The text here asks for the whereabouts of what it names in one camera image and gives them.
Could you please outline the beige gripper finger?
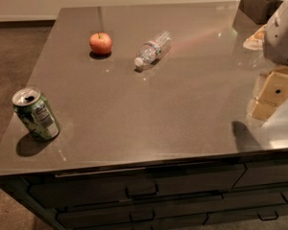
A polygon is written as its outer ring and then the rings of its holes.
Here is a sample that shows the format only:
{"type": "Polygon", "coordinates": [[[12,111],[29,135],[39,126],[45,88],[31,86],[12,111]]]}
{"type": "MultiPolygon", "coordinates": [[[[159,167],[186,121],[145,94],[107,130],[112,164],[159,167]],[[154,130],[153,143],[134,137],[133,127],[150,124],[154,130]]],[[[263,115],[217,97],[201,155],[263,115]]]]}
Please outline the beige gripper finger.
{"type": "Polygon", "coordinates": [[[276,110],[276,106],[255,101],[251,108],[251,116],[257,120],[267,121],[276,110]]]}

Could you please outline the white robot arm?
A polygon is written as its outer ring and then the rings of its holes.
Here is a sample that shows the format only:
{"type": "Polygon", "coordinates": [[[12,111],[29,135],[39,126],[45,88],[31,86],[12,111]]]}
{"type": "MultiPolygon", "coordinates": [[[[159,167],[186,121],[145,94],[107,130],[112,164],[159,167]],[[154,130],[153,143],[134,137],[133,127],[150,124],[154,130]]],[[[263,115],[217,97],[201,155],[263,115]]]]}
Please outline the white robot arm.
{"type": "Polygon", "coordinates": [[[288,0],[243,46],[262,50],[264,58],[276,65],[270,73],[260,75],[248,110],[254,119],[267,121],[288,100],[288,0]]]}

